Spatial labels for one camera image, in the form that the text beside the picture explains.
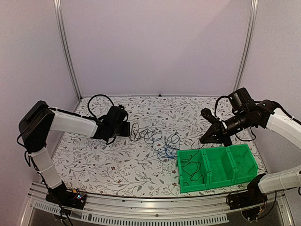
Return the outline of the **thin black cable lifted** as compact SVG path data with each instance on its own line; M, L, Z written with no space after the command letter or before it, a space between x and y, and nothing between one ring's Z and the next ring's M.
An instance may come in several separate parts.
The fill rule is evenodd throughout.
M196 149L193 150L193 153L188 158L188 161L193 160L193 158L199 153L199 151L204 147L204 144L201 143L200 139L198 140L198 146Z

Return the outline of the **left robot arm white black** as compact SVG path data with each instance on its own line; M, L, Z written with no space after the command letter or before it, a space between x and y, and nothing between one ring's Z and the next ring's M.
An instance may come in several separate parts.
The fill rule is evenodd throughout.
M109 111L101 116L83 116L56 107L45 101L38 101L21 119L18 125L20 134L16 141L25 149L24 158L28 166L34 166L46 185L48 192L59 204L66 204L75 197L68 191L56 171L47 150L47 137L51 131L60 131L99 139L107 145L116 137L130 135L128 113L122 105L112 104Z

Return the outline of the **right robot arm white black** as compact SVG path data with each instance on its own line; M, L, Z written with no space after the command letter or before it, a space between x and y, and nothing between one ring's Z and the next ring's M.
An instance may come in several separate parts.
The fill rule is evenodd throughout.
M211 123L207 132L200 138L202 144L223 144L225 147L232 144L230 137L244 129L262 127L269 129L296 147L301 146L301 122L291 116L276 101L254 101L246 88L240 88L226 95L232 106L233 117L222 120L208 108L201 110L204 119ZM243 201L247 205L254 205L263 200L265 194L279 190L288 190L300 187L301 167L280 171L274 174L260 174L248 185Z

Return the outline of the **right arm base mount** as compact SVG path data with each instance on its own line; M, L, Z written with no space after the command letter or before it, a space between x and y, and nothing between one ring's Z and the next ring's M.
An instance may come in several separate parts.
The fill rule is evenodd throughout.
M230 210L241 210L242 217L254 222L267 217L274 209L277 200L277 191L274 192L274 201L269 210L267 194L262 194L260 190L252 188L245 192L230 192L226 197L226 204Z

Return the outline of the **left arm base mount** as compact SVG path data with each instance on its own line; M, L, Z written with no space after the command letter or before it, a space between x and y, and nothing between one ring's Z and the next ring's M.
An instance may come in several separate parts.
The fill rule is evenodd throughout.
M46 201L63 207L83 210L86 204L87 193L85 191L68 189L50 189L46 195Z

